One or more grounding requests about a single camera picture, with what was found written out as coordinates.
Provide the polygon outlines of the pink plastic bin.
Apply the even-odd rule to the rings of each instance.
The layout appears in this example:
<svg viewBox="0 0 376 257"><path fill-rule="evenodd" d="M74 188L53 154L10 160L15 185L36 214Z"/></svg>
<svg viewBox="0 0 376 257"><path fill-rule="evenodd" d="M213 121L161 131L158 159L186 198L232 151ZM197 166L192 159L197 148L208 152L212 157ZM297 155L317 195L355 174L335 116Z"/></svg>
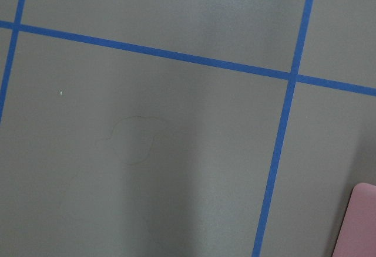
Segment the pink plastic bin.
<svg viewBox="0 0 376 257"><path fill-rule="evenodd" d="M357 184L351 193L333 256L375 256L375 186Z"/></svg>

